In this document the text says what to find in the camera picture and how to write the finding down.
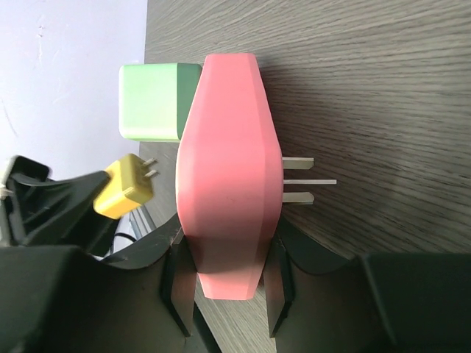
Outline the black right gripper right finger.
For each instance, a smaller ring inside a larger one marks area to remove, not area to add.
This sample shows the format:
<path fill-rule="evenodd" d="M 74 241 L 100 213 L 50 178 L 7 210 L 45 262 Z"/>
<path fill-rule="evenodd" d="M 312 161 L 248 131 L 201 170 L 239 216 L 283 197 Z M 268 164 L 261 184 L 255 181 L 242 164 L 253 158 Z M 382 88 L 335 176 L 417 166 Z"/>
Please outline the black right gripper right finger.
<path fill-rule="evenodd" d="M 468 352 L 470 256 L 346 259 L 284 218 L 263 270 L 278 352 Z"/>

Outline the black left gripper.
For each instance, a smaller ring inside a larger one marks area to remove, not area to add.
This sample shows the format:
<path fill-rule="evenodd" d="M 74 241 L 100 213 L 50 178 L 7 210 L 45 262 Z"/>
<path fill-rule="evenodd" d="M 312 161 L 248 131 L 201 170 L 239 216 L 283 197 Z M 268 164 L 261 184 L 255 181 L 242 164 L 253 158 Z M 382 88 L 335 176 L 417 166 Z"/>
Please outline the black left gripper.
<path fill-rule="evenodd" d="M 93 201 L 110 181 L 104 171 L 53 181 L 50 168 L 21 155 L 1 172 L 1 246 L 74 245 L 91 254 L 109 251 L 114 220 Z"/>

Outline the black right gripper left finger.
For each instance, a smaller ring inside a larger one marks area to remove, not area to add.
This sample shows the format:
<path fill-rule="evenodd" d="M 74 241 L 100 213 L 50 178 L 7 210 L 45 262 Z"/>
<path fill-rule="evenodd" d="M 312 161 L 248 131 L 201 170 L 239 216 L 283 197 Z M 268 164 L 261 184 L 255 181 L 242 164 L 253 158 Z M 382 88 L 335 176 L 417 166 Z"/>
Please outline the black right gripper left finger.
<path fill-rule="evenodd" d="M 185 243 L 177 217 L 112 256 L 75 246 L 1 249 L 3 352 L 182 352 L 195 273 L 171 300 Z"/>

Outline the yellow cube plug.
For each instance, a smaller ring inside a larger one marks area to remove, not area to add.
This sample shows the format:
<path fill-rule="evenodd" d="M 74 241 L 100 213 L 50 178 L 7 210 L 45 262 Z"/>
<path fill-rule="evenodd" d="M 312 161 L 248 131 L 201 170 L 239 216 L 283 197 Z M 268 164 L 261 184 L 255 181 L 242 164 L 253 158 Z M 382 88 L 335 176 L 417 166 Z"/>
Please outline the yellow cube plug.
<path fill-rule="evenodd" d="M 109 165 L 105 172 L 110 181 L 94 199 L 93 209 L 105 217 L 119 219 L 151 200 L 152 177 L 158 174 L 152 166 L 156 163 L 156 159 L 142 160 L 127 154 Z"/>

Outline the green cube plug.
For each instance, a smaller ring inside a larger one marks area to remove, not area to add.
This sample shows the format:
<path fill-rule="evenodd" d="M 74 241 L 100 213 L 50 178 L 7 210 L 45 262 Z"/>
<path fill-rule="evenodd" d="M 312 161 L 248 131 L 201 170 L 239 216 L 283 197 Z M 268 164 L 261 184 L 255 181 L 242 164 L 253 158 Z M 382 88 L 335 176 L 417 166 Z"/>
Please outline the green cube plug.
<path fill-rule="evenodd" d="M 121 136 L 180 142 L 201 73 L 201 65 L 190 63 L 123 65 L 118 75 Z"/>

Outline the pink triangular power socket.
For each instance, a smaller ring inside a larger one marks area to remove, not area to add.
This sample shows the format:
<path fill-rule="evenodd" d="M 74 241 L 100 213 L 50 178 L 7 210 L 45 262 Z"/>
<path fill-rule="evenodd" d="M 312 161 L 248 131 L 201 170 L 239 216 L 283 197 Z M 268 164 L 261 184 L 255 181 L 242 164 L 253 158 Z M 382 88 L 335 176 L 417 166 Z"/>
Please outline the pink triangular power socket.
<path fill-rule="evenodd" d="M 205 58 L 177 153 L 176 201 L 204 295 L 255 295 L 283 204 L 311 204 L 285 192 L 286 169 L 311 158 L 284 157 L 256 56 Z"/>

